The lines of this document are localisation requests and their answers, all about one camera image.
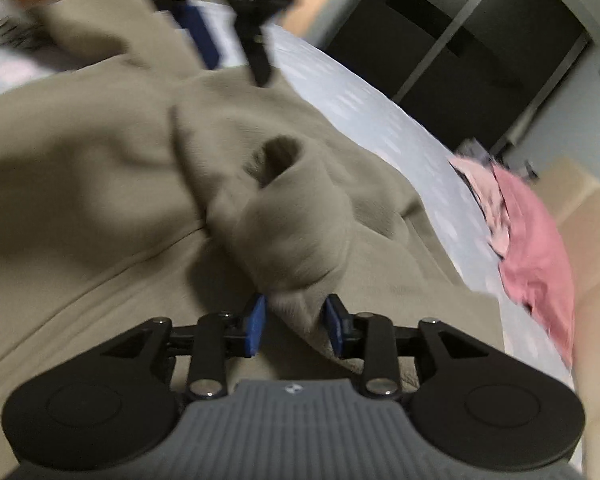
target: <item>black circular pad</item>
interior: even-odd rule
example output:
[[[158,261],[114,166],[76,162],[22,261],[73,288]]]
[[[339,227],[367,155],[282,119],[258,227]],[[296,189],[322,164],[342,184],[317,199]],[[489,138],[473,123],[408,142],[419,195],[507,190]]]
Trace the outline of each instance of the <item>black circular pad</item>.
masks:
[[[440,451],[500,471],[570,458],[584,426],[567,386],[504,354],[449,359],[413,395],[410,418]]]
[[[20,460],[94,470],[155,447],[177,417],[174,395],[145,365],[78,357],[15,390],[2,410],[2,428]]]
[[[474,418],[496,428],[524,426],[540,412],[536,396],[512,384],[479,386],[466,396],[464,406]]]
[[[114,390],[99,384],[62,386],[49,399],[46,410],[60,424],[88,428],[107,422],[122,407],[122,398]]]

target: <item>bed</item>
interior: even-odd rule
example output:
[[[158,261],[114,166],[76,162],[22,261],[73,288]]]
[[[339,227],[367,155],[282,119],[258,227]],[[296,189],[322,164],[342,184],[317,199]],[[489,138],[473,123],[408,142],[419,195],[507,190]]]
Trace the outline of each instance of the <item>bed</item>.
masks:
[[[230,30],[231,11],[218,4],[200,2],[200,6],[221,47],[222,64],[243,64]],[[0,3],[0,12],[6,9],[4,2]],[[402,172],[420,193],[442,244],[466,284],[498,298],[506,351],[573,387],[570,372],[542,327],[504,293],[498,257],[488,245],[484,218],[470,190],[448,164],[449,150],[397,105],[326,54],[282,28],[272,26],[269,34],[274,63],[296,91],[337,129]],[[35,56],[0,48],[0,92],[72,66],[71,59],[56,54],[53,48]],[[600,438],[597,430],[591,431],[593,439]],[[8,456],[4,460],[13,461]],[[578,467],[580,462],[578,450],[573,464]],[[595,471],[592,478],[600,478]]]

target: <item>pink cloth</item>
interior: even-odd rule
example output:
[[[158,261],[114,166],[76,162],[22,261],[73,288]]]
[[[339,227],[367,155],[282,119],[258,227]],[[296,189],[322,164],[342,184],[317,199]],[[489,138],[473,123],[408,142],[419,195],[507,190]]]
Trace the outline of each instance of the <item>pink cloth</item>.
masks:
[[[494,165],[509,213],[509,251],[500,275],[509,297],[531,307],[564,362],[571,365],[574,333],[574,287],[567,251],[554,219],[519,177]]]
[[[505,256],[509,249],[509,215],[493,172],[463,156],[455,156],[449,163],[468,180],[491,231],[489,243],[496,253]]]

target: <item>beige sofa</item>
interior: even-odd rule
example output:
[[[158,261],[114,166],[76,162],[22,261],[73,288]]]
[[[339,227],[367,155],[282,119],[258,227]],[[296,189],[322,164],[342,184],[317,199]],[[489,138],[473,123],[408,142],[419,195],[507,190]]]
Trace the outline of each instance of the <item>beige sofa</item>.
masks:
[[[600,480],[600,182],[560,158],[534,190],[558,224],[573,269],[574,376],[587,413],[584,467],[587,478]]]

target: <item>blue gripper pad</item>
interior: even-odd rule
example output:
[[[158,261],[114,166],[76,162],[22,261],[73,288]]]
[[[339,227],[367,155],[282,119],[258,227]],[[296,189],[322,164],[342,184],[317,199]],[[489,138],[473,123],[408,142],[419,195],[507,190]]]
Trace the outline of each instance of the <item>blue gripper pad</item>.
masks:
[[[260,295],[256,300],[253,311],[245,319],[244,327],[247,337],[244,340],[244,353],[247,357],[253,357],[260,349],[260,339],[267,320],[267,298]]]
[[[329,335],[329,341],[331,341],[331,347],[336,357],[342,356],[342,320],[336,313],[336,309],[331,303],[331,299],[327,297],[324,300],[322,320],[327,329]]]

